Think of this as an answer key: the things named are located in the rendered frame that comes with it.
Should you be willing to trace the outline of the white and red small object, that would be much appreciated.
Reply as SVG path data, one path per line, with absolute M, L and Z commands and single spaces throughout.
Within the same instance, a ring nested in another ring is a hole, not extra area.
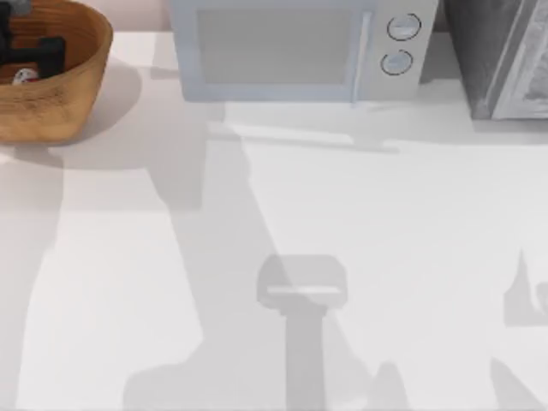
M 33 68 L 21 68 L 15 73 L 12 84 L 20 85 L 28 82 L 35 82 L 37 80 L 40 80 L 40 76 L 37 70 Z

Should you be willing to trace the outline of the wooden basket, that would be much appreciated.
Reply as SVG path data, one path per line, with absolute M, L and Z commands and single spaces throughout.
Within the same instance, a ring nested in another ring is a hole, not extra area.
M 61 74 L 13 85 L 14 74 L 34 63 L 0 65 L 0 142 L 62 142 L 83 128 L 98 96 L 113 29 L 96 9 L 74 0 L 0 0 L 10 3 L 13 48 L 62 37 Z

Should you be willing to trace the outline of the microwave oven door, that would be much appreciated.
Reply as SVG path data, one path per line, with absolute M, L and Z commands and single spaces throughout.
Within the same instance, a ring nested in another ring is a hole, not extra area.
M 168 0 L 182 93 L 195 102 L 351 102 L 370 0 Z

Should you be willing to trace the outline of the microwave oven knob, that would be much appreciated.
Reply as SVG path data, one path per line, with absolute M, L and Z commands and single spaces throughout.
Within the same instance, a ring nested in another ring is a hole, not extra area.
M 408 41 L 415 38 L 422 28 L 419 16 L 413 13 L 393 17 L 387 24 L 387 33 L 395 41 Z
M 413 64 L 413 55 L 404 49 L 386 53 L 380 60 L 380 68 L 388 76 L 403 75 L 412 68 Z

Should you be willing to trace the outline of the pale microwave oven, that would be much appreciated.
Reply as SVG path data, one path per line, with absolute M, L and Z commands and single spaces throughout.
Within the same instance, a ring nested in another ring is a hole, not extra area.
M 369 25 L 365 59 L 361 70 L 362 101 L 403 100 L 414 96 L 422 74 L 426 51 L 438 12 L 439 0 L 370 0 L 375 10 Z M 395 16 L 413 13 L 420 17 L 420 33 L 408 41 L 395 41 L 387 24 Z M 412 68 L 399 76 L 388 76 L 380 68 L 384 54 L 404 49 L 414 57 Z

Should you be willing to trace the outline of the grey cabinet door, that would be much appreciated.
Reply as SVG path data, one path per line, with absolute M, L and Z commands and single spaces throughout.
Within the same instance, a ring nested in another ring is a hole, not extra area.
M 548 0 L 521 0 L 497 69 L 496 120 L 548 120 Z

